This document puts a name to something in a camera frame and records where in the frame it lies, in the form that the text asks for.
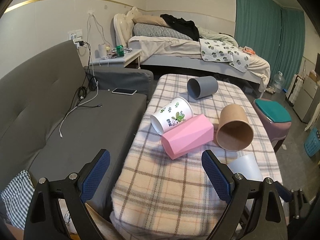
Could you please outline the green can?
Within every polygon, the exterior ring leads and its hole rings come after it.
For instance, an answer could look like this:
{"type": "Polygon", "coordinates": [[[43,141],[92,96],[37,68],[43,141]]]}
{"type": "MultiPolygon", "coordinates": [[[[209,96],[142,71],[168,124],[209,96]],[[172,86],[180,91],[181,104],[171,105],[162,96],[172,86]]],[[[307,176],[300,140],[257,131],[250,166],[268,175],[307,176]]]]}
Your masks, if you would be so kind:
{"type": "Polygon", "coordinates": [[[116,46],[117,57],[124,57],[124,47],[123,45],[116,46]]]}

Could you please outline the white plastic cup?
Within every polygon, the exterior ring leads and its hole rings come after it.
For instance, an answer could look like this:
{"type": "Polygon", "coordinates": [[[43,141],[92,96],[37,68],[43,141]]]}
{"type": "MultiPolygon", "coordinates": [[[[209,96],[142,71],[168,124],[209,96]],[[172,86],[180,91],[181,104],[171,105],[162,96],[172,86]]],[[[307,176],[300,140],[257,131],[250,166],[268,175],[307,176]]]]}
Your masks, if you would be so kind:
{"type": "Polygon", "coordinates": [[[246,154],[227,165],[233,173],[240,173],[248,180],[263,181],[254,154],[246,154]]]}

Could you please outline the water jug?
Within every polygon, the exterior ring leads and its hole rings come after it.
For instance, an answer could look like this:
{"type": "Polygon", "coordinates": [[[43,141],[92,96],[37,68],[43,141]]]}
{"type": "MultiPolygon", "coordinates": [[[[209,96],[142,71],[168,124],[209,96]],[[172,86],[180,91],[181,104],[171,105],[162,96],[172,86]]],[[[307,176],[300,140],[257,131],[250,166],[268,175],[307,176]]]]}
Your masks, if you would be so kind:
{"type": "Polygon", "coordinates": [[[276,93],[280,93],[282,91],[284,83],[285,79],[283,77],[283,73],[279,71],[273,78],[272,88],[276,93]]]}

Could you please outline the white suitcase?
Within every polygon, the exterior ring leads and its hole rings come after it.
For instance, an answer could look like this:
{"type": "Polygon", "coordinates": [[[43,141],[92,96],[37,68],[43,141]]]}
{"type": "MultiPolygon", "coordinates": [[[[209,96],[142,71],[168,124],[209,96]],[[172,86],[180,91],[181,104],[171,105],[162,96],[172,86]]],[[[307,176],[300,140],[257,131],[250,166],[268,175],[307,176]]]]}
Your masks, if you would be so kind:
{"type": "Polygon", "coordinates": [[[297,96],[303,86],[304,80],[298,75],[293,76],[292,82],[286,92],[286,101],[290,106],[293,106],[297,100],[297,96]]]}

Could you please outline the smartphone on sofa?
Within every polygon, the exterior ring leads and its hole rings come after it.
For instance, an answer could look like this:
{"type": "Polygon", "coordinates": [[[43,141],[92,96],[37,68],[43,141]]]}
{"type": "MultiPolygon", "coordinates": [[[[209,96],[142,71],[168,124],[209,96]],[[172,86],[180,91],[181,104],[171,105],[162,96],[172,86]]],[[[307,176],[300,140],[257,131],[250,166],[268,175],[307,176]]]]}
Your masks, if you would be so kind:
{"type": "Polygon", "coordinates": [[[126,88],[115,88],[112,90],[113,94],[121,94],[121,95],[134,95],[136,94],[136,89],[126,89],[126,88]]]}

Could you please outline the brown paper cup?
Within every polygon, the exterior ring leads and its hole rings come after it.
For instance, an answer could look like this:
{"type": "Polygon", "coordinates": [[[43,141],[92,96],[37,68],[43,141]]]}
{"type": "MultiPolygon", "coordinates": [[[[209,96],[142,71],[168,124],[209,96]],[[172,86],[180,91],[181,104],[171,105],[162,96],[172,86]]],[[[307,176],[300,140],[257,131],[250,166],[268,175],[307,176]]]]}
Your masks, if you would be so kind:
{"type": "Polygon", "coordinates": [[[227,151],[242,151],[251,144],[253,137],[253,128],[244,109],[237,104],[224,107],[216,132],[217,144],[227,151]]]}

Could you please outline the plaid table blanket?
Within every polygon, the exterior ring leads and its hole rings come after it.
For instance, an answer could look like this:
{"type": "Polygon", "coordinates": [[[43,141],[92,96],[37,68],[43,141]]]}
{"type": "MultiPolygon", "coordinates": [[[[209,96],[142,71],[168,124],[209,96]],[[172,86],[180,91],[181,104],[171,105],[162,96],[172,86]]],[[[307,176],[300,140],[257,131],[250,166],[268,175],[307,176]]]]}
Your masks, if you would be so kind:
{"type": "Polygon", "coordinates": [[[124,239],[205,239],[221,217],[226,204],[219,200],[201,164],[211,150],[222,163],[253,154],[263,177],[281,181],[279,165],[267,133],[247,96],[236,85],[219,82],[212,96],[189,97],[189,76],[167,74],[159,78],[112,190],[113,226],[124,239]],[[204,114],[217,126],[222,109],[240,105],[253,128],[254,138],[242,151],[230,152],[209,142],[175,160],[165,153],[150,116],[176,97],[190,103],[194,114],[204,114]]]}

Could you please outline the pink faceted cup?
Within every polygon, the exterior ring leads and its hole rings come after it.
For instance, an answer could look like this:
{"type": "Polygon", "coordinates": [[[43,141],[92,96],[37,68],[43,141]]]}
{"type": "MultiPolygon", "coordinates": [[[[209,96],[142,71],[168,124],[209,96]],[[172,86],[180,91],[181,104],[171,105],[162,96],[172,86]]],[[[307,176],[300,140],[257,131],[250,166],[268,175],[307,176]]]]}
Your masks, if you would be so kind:
{"type": "Polygon", "coordinates": [[[214,125],[200,114],[164,133],[161,143],[166,154],[174,160],[213,139],[214,125]]]}

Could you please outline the grey mini fridge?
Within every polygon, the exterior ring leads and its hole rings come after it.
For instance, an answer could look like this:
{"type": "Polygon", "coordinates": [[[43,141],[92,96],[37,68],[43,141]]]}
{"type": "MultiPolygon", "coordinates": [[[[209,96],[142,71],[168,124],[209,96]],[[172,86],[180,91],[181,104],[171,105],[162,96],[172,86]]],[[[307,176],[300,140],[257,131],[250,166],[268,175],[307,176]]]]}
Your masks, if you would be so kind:
{"type": "Polygon", "coordinates": [[[319,85],[312,78],[306,76],[299,91],[293,110],[299,119],[307,124],[319,104],[319,85]]]}

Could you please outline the grey plastic cup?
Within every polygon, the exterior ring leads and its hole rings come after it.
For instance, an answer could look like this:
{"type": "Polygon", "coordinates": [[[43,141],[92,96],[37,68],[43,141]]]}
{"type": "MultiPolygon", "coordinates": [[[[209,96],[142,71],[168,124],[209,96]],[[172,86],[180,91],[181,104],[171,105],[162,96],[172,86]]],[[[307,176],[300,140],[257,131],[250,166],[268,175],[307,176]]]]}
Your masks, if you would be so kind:
{"type": "Polygon", "coordinates": [[[191,78],[187,82],[188,94],[193,99],[201,99],[211,96],[218,91],[219,84],[213,76],[191,78]]]}

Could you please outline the white floral cup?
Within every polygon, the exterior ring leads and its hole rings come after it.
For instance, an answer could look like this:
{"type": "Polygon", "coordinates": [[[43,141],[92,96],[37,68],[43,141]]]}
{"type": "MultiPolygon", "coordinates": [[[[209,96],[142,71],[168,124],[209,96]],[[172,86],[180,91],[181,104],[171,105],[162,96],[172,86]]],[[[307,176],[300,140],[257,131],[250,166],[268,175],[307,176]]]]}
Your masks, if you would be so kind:
{"type": "Polygon", "coordinates": [[[150,116],[151,124],[159,135],[172,130],[194,116],[189,102],[177,97],[150,116]]]}

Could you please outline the black clothes pile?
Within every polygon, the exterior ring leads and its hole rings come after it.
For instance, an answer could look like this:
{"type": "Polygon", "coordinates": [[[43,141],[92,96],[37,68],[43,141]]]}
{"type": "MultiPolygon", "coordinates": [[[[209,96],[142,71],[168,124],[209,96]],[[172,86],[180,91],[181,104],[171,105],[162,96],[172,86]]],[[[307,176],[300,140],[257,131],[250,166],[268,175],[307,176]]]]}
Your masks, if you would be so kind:
{"type": "Polygon", "coordinates": [[[161,14],[161,18],[174,30],[187,35],[193,41],[200,39],[199,30],[193,21],[186,21],[183,18],[175,18],[172,15],[161,14]]]}

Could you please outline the white bedside table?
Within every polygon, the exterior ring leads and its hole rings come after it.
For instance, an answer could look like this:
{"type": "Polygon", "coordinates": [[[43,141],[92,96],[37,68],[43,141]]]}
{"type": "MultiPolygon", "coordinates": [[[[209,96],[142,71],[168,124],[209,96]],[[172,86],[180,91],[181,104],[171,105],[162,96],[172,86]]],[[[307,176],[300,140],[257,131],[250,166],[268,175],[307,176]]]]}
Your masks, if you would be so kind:
{"type": "Polygon", "coordinates": [[[131,63],[137,63],[140,65],[141,49],[133,49],[131,52],[127,52],[123,57],[107,57],[99,58],[93,61],[94,66],[105,66],[105,67],[120,67],[125,68],[131,63]]]}

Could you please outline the purple stool teal cushion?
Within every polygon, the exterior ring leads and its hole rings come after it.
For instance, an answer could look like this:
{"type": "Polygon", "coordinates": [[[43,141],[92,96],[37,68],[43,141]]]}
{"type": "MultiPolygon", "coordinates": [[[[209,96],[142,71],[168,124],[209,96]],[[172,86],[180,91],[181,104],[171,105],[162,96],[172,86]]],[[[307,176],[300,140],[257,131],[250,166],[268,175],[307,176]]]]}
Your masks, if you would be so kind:
{"type": "Polygon", "coordinates": [[[277,153],[292,124],[289,112],[280,103],[267,99],[255,99],[252,106],[263,124],[270,142],[277,142],[273,147],[274,152],[277,153]]]}

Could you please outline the striped pillow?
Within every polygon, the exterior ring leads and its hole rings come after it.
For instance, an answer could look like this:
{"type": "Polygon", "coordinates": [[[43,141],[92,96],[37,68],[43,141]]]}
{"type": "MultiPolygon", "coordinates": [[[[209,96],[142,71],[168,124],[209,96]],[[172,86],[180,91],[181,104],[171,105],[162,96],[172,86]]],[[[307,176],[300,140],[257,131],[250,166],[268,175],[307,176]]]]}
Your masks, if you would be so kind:
{"type": "Polygon", "coordinates": [[[180,33],[172,28],[145,23],[135,24],[133,27],[133,33],[135,36],[170,37],[192,41],[191,37],[180,33]]]}

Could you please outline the bed with beige sheets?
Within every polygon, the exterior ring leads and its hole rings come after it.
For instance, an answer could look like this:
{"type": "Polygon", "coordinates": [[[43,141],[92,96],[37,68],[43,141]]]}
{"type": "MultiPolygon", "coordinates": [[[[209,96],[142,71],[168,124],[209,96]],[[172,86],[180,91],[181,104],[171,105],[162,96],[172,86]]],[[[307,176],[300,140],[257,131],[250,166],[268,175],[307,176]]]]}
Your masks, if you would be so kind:
{"type": "Polygon", "coordinates": [[[251,81],[259,85],[263,93],[269,83],[271,70],[269,63],[251,52],[248,47],[240,47],[236,40],[225,34],[198,28],[200,39],[217,40],[233,45],[249,56],[249,68],[245,73],[238,71],[227,63],[206,62],[201,57],[201,47],[198,41],[182,40],[170,37],[135,36],[133,27],[137,23],[145,23],[168,27],[159,16],[143,15],[136,7],[127,14],[116,14],[113,18],[116,42],[127,48],[141,49],[140,61],[150,66],[171,66],[202,70],[251,81]]]}

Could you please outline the blue laundry basket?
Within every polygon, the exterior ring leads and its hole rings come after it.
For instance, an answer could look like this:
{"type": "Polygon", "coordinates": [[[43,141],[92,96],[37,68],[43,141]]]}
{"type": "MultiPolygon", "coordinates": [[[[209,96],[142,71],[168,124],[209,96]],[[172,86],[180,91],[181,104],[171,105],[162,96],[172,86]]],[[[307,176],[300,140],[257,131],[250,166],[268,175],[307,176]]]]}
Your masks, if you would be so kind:
{"type": "Polygon", "coordinates": [[[304,142],[304,150],[309,157],[313,157],[320,150],[319,130],[313,128],[304,142]]]}

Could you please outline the teal curtain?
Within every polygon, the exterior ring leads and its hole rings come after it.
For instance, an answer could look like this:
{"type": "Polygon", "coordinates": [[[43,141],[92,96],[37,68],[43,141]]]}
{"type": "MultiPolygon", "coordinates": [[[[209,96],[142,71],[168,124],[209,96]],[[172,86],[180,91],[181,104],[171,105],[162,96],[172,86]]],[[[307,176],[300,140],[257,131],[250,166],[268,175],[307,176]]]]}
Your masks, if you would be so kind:
{"type": "Polygon", "coordinates": [[[272,0],[236,0],[235,39],[270,64],[272,80],[282,72],[288,89],[304,53],[304,12],[272,0]]]}

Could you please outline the grey sofa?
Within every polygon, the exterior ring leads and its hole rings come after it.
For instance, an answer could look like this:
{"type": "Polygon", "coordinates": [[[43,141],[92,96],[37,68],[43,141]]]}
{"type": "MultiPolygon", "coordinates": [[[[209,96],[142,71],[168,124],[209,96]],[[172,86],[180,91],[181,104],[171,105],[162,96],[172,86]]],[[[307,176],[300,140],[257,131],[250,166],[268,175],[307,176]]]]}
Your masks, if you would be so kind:
{"type": "Polygon", "coordinates": [[[1,188],[22,170],[33,181],[64,179],[106,149],[111,163],[89,205],[108,218],[152,82],[143,69],[96,66],[87,73],[70,41],[14,68],[1,79],[1,188]],[[137,92],[113,94],[115,88],[137,92]]]}

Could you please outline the white patterned mat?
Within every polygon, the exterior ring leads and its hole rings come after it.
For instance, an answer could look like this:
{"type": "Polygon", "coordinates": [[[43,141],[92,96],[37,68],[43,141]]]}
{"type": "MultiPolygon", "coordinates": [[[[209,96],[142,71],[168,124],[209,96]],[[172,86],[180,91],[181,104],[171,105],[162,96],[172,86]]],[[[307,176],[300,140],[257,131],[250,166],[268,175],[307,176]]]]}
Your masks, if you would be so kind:
{"type": "Polygon", "coordinates": [[[245,73],[249,68],[249,56],[233,45],[217,40],[199,39],[201,57],[206,62],[227,63],[245,73]]]}

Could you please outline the checkered shorts leg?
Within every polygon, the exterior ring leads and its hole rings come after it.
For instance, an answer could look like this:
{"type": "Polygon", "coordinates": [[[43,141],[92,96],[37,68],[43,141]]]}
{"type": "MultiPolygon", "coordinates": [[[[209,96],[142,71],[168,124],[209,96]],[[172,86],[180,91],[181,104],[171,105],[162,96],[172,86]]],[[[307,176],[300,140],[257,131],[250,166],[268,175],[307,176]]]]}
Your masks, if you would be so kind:
{"type": "Polygon", "coordinates": [[[19,229],[24,230],[34,190],[30,174],[22,170],[1,192],[6,215],[11,224],[19,229]]]}

